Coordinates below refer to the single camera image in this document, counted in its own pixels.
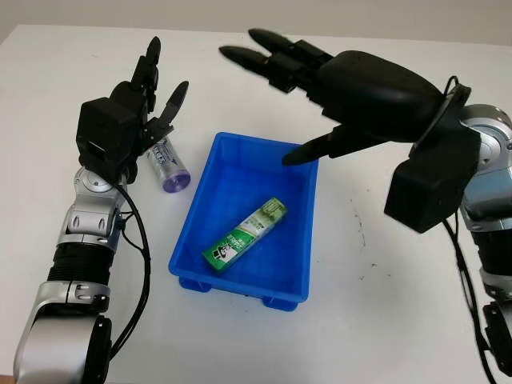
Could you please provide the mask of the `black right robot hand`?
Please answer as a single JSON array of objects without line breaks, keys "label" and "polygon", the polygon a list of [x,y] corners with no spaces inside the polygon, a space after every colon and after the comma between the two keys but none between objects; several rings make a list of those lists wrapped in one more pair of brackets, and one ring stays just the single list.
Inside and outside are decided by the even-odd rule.
[{"label": "black right robot hand", "polygon": [[443,96],[415,72],[359,50],[332,55],[305,40],[292,42],[273,31],[252,28],[249,36],[268,50],[222,46],[231,62],[289,93],[299,88],[337,122],[282,158],[284,166],[341,157],[385,142],[415,142],[432,122]]}]

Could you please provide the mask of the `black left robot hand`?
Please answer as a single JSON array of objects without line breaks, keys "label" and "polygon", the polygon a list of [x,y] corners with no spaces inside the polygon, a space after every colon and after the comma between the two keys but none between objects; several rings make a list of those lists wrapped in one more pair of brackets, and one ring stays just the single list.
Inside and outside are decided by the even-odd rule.
[{"label": "black left robot hand", "polygon": [[160,53],[161,40],[153,37],[146,53],[139,57],[131,80],[117,84],[110,95],[110,99],[126,107],[137,118],[134,144],[123,169],[129,184],[137,177],[137,159],[174,129],[172,121],[182,107],[190,84],[188,81],[180,82],[160,116],[149,117],[156,105]]}]

